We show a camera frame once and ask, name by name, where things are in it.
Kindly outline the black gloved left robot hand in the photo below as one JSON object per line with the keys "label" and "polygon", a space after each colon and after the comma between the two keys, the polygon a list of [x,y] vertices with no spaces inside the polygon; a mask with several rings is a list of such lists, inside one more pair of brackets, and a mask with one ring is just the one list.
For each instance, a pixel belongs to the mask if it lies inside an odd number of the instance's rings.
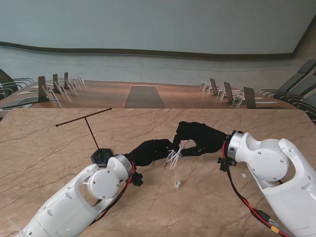
{"label": "black gloved left robot hand", "polygon": [[136,166],[148,166],[153,161],[167,158],[169,150],[172,150],[172,143],[168,139],[154,139],[141,143],[124,156]]}

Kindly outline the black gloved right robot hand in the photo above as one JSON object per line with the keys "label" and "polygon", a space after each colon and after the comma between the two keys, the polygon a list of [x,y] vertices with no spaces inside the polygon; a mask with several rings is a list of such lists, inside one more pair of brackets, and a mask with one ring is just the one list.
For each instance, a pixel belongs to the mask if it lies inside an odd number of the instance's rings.
{"label": "black gloved right robot hand", "polygon": [[180,152],[182,156],[194,157],[211,154],[221,150],[226,137],[226,133],[204,123],[181,121],[178,124],[172,147],[177,152],[181,141],[193,140],[196,146],[182,149]]}

